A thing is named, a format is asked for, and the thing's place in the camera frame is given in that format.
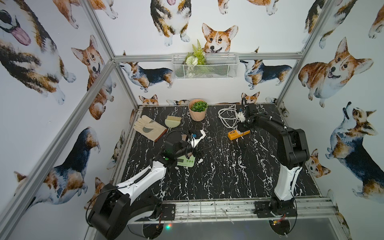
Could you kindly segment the orange power strip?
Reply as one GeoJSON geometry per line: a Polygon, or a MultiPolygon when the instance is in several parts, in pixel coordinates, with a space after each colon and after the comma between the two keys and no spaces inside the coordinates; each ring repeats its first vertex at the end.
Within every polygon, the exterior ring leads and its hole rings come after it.
{"type": "Polygon", "coordinates": [[[251,131],[246,132],[246,133],[242,133],[242,135],[236,135],[236,134],[234,134],[234,130],[233,130],[233,131],[230,131],[230,132],[228,133],[228,138],[229,138],[231,141],[233,141],[233,140],[235,140],[235,139],[242,138],[243,136],[246,136],[246,135],[248,135],[248,134],[250,134],[250,133],[251,133],[251,131]]]}

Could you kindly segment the green electronic scale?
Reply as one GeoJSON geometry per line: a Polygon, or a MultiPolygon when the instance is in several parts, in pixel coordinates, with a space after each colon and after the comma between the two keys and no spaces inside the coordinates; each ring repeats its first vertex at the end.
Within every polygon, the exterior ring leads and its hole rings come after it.
{"type": "Polygon", "coordinates": [[[189,159],[187,159],[185,156],[182,156],[177,158],[177,166],[192,168],[195,165],[195,160],[196,158],[193,155],[191,155],[189,159]]]}

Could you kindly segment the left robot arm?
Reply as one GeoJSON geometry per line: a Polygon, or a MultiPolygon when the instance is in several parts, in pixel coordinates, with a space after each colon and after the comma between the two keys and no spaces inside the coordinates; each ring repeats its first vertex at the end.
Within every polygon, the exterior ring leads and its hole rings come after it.
{"type": "Polygon", "coordinates": [[[149,165],[130,179],[119,184],[105,185],[91,201],[93,207],[86,210],[86,221],[107,240],[116,239],[123,230],[140,219],[161,221],[164,215],[162,201],[154,196],[137,198],[151,185],[162,180],[168,169],[176,167],[182,156],[189,159],[204,139],[203,130],[171,130],[159,152],[150,159],[149,165]]]}

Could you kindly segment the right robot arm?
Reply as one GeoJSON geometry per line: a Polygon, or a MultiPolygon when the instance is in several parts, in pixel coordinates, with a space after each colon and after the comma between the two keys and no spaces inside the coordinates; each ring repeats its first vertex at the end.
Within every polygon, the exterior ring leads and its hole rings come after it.
{"type": "Polygon", "coordinates": [[[251,112],[245,97],[242,98],[241,105],[245,120],[238,125],[238,129],[246,132],[260,128],[275,137],[278,142],[278,182],[269,204],[257,207],[255,213],[281,216],[294,207],[296,182],[305,162],[310,158],[306,134],[302,129],[290,128],[268,114],[251,112]]]}

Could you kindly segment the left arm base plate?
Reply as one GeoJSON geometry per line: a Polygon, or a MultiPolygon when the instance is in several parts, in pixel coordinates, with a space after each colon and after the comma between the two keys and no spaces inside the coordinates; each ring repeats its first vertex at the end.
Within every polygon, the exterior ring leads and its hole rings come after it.
{"type": "Polygon", "coordinates": [[[148,217],[142,218],[142,221],[173,221],[176,214],[175,204],[159,204],[148,217]]]}

